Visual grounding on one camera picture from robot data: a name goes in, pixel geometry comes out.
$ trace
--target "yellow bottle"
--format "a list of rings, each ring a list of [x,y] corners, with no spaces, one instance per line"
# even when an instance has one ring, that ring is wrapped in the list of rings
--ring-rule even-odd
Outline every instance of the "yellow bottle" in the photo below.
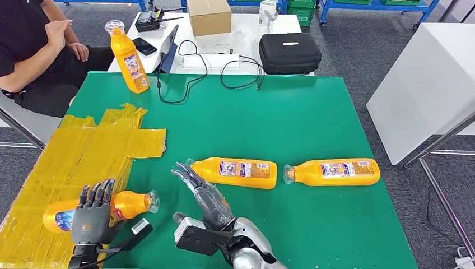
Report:
[[[52,232],[71,231],[74,212],[79,199],[60,201],[49,205],[43,214],[43,225]],[[137,194],[131,191],[119,192],[110,201],[110,223],[133,219],[146,211],[156,213],[160,200],[155,191]]]
[[[250,188],[272,189],[276,186],[277,165],[271,161],[211,157],[203,161],[188,160],[193,170],[211,183]]]
[[[298,166],[283,167],[285,183],[302,182],[309,186],[355,186],[378,182],[379,167],[366,158],[307,161]]]
[[[124,23],[109,21],[105,30],[110,34],[110,47],[130,91],[140,94],[148,89],[148,78],[132,40],[126,36]]]

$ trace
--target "green table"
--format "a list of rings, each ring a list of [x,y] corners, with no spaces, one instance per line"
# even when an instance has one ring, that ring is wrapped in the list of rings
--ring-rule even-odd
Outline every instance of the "green table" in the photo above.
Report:
[[[186,81],[195,77],[164,75],[162,93],[169,100],[179,99]],[[231,75],[225,80],[238,85],[253,78]],[[258,225],[289,268],[417,268],[382,179],[368,187],[308,187],[282,180],[285,164],[373,157],[341,78],[268,76],[258,91],[231,91],[222,87],[219,76],[209,75],[180,105],[162,103],[155,78],[150,82],[147,92],[136,95],[118,73],[90,73],[68,111],[99,122],[105,109],[131,103],[148,109],[142,128],[167,129],[163,157],[136,160],[128,182],[128,189],[136,192],[158,191],[159,212],[142,215],[154,232],[105,267],[230,268],[220,253],[210,258],[175,248],[173,237],[173,212],[197,219],[202,214],[170,168],[189,157],[216,156],[277,163],[274,189],[218,188],[234,215]],[[127,234],[130,231],[123,230],[119,237]]]

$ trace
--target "yellow tape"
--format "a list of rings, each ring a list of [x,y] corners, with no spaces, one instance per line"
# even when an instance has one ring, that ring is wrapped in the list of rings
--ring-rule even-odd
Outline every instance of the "yellow tape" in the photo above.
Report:
[[[42,224],[47,205],[75,199],[85,185],[116,179],[123,191],[132,158],[161,157],[165,129],[139,129],[146,110],[130,104],[92,117],[66,115],[25,180],[0,226],[0,268],[67,268],[70,233],[50,233]]]

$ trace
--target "robotic hand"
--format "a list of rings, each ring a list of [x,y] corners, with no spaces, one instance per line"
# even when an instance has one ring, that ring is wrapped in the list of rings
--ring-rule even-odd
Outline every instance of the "robotic hand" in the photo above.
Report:
[[[114,180],[108,179],[102,184],[95,184],[90,191],[89,186],[82,190],[73,219],[72,239],[75,246],[69,269],[97,269],[99,263],[120,251],[131,250],[153,230],[146,219],[141,219],[132,227],[133,235],[126,241],[103,248],[103,244],[110,244],[125,224],[122,220],[109,226],[113,186]],[[98,261],[100,253],[112,254]]]
[[[176,163],[183,171],[171,173],[184,181],[203,211],[203,221],[181,212],[173,215],[178,224],[176,247],[212,256],[219,249],[235,269],[285,269],[272,254],[271,245],[259,229],[244,217],[235,218],[218,189],[191,167]]]

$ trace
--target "blue shelf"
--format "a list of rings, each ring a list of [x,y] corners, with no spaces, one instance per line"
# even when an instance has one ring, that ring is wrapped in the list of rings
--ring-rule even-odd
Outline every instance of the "blue shelf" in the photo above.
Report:
[[[230,6],[243,6],[243,7],[258,7],[260,5],[260,1],[236,1],[236,0],[227,0],[227,3]],[[187,7],[187,0],[181,0],[181,7]],[[287,0],[277,0],[277,8],[279,8],[279,14],[287,14]]]
[[[423,15],[417,25],[414,26],[416,29],[419,24],[423,23],[429,14],[434,10],[435,6],[438,4],[439,0],[432,0],[430,5],[419,4],[418,6],[406,6],[406,5],[391,5],[383,4],[381,0],[371,0],[369,4],[350,4],[350,3],[335,3],[333,0],[323,0],[320,1],[322,6],[322,14],[320,15],[320,22],[325,24],[328,10],[331,8],[340,8],[347,10],[392,10],[392,11],[404,11],[404,12],[422,12]]]
[[[55,2],[63,2],[63,3],[132,3],[132,4],[139,4],[141,10],[145,10],[145,1],[146,0],[53,0]]]

